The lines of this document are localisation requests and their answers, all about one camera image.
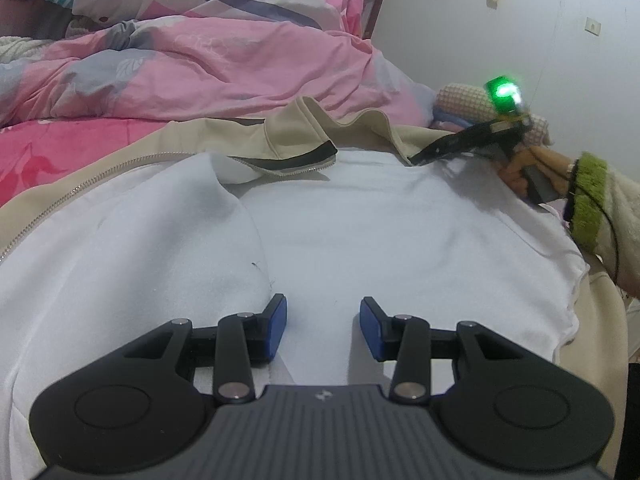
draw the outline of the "white wall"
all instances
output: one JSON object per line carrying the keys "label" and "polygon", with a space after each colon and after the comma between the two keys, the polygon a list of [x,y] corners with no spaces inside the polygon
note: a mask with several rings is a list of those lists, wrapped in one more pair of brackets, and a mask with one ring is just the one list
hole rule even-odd
{"label": "white wall", "polygon": [[555,149],[640,181],[640,0],[385,0],[372,41],[434,89],[514,76]]}

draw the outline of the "human hand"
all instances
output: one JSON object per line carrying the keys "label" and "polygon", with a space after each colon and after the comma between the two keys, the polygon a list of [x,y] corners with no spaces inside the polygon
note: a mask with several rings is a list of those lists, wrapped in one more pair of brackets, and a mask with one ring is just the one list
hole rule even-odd
{"label": "human hand", "polygon": [[515,194],[524,198],[528,182],[520,170],[525,166],[536,166],[549,178],[554,189],[565,197],[569,186],[567,171],[571,163],[572,160],[562,153],[543,146],[527,146],[517,152],[506,166],[498,168],[498,176]]}

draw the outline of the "glowing green led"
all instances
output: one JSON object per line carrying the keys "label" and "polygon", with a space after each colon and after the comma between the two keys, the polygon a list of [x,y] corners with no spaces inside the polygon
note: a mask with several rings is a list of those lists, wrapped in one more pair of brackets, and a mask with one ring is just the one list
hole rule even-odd
{"label": "glowing green led", "polygon": [[484,87],[498,114],[517,113],[518,106],[522,103],[522,97],[516,83],[505,76],[501,76],[492,79]]}

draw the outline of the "jacket sleeve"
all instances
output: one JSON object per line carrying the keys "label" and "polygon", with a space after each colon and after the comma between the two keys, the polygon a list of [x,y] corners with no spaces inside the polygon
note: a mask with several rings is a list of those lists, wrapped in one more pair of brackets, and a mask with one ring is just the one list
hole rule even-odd
{"label": "jacket sleeve", "polygon": [[609,221],[583,190],[598,201],[615,229],[620,259],[617,285],[640,297],[640,184],[608,168],[591,153],[583,153],[577,161],[574,194],[565,219],[576,243],[599,256],[615,278],[616,248]]}

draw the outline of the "black cable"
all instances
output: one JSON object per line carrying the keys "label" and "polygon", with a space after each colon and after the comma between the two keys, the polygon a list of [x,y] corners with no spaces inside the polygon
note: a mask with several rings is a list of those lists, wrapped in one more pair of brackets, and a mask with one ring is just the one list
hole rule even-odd
{"label": "black cable", "polygon": [[[537,156],[533,150],[531,149],[531,146],[528,144],[525,144],[525,147],[529,150],[529,153],[531,155],[533,155],[533,158],[535,158],[540,164],[542,164],[545,168],[547,168],[549,171],[551,171],[552,173],[555,173],[557,176],[559,176],[560,178],[562,178],[563,180],[569,181],[569,178],[564,174],[559,173],[558,171],[556,171],[554,168],[552,168],[550,165],[548,165],[546,162],[544,162],[543,160],[541,160],[539,158],[539,156]],[[613,227],[613,222],[611,221],[611,218],[609,217],[609,215],[607,214],[606,211],[604,211],[604,208],[600,205],[600,203],[591,195],[591,193],[589,193],[586,189],[584,189],[582,186],[580,186],[577,182],[574,182],[574,186],[576,187],[576,189],[579,189],[581,192],[583,192],[587,198],[589,200],[591,200],[593,202],[593,204],[599,209],[599,211],[602,213],[602,215],[604,216],[604,218],[607,219],[607,222],[609,223],[609,227],[611,229],[611,235],[613,238],[613,249],[614,249],[614,253],[616,255],[616,267],[615,267],[615,272],[613,273],[612,279],[613,279],[613,283],[614,285],[618,285],[618,273],[620,272],[620,251],[618,250],[618,235],[616,234],[616,230]]]}

